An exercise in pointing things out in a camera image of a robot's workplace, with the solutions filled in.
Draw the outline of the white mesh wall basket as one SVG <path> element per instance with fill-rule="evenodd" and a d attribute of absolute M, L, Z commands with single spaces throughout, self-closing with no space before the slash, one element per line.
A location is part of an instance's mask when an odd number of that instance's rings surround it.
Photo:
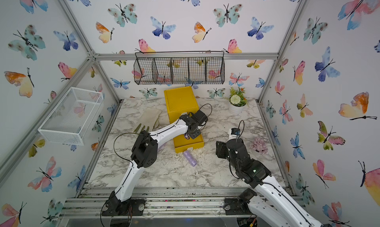
<path fill-rule="evenodd" d="M 49 142 L 84 145 L 85 135 L 103 108 L 102 92 L 71 87 L 38 128 Z"/>

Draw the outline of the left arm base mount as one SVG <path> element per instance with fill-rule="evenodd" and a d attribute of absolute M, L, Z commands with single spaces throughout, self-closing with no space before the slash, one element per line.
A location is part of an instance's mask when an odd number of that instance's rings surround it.
<path fill-rule="evenodd" d="M 130 198 L 126 201 L 121 202 L 115 196 L 113 191 L 109 199 L 105 202 L 102 207 L 102 216 L 142 216 L 145 209 L 146 201 L 144 199 L 133 199 Z"/>

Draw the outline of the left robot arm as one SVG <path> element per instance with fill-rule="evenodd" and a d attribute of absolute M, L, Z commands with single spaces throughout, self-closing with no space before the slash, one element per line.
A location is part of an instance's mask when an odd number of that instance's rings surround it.
<path fill-rule="evenodd" d="M 120 185 L 109 197 L 108 205 L 118 206 L 126 204 L 132 197 L 133 190 L 137 185 L 144 170 L 157 160 L 158 149 L 166 142 L 185 135 L 195 139 L 201 135 L 200 128 L 208 121 L 207 115 L 198 110 L 189 115 L 184 113 L 175 122 L 154 132 L 142 131 L 138 134 L 132 148 L 129 168 Z"/>

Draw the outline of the yellow drawer cabinet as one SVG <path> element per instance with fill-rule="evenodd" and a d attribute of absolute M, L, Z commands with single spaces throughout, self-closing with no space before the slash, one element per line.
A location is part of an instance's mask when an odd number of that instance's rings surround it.
<path fill-rule="evenodd" d="M 174 123 L 183 113 L 196 113 L 199 110 L 193 89 L 190 86 L 173 88 L 164 91 L 169 122 Z M 173 139 L 175 152 L 182 153 L 188 149 L 200 149 L 204 147 L 203 136 L 186 139 L 185 135 Z"/>

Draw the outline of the white green work glove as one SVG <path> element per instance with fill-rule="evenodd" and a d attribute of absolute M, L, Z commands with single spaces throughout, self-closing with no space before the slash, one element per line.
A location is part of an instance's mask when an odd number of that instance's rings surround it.
<path fill-rule="evenodd" d="M 137 121 L 135 127 L 133 128 L 134 133 L 140 133 L 141 131 L 152 132 L 153 129 L 158 124 L 159 115 L 162 113 L 161 110 L 155 108 L 146 108 L 139 120 Z"/>

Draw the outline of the potted artificial plant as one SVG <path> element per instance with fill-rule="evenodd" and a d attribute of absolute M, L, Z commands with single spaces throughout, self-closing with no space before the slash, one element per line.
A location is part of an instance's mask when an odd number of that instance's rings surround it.
<path fill-rule="evenodd" d="M 230 88 L 229 111 L 232 115 L 239 115 L 247 105 L 244 88 Z"/>

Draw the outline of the pink coral ornament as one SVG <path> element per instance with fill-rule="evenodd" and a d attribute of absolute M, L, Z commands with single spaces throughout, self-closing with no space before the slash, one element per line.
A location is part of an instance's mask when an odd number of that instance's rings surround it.
<path fill-rule="evenodd" d="M 268 148 L 265 141 L 259 137 L 256 137 L 252 143 L 252 149 L 262 155 L 268 153 Z"/>

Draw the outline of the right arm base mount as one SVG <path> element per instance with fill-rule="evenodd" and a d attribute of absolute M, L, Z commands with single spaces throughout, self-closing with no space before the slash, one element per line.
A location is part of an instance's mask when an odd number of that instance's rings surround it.
<path fill-rule="evenodd" d="M 258 196 L 257 193 L 250 188 L 247 188 L 236 198 L 225 198 L 223 209 L 226 215 L 248 215 L 249 203 L 253 197 Z"/>

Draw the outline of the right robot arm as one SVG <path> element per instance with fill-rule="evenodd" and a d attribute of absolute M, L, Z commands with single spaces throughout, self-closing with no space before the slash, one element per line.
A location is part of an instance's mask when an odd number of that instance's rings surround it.
<path fill-rule="evenodd" d="M 252 214 L 271 227 L 322 227 L 278 183 L 271 171 L 248 154 L 242 130 L 231 128 L 226 142 L 216 142 L 216 155 L 229 163 L 233 177 L 249 185 L 237 198 L 225 202 L 228 215 Z"/>

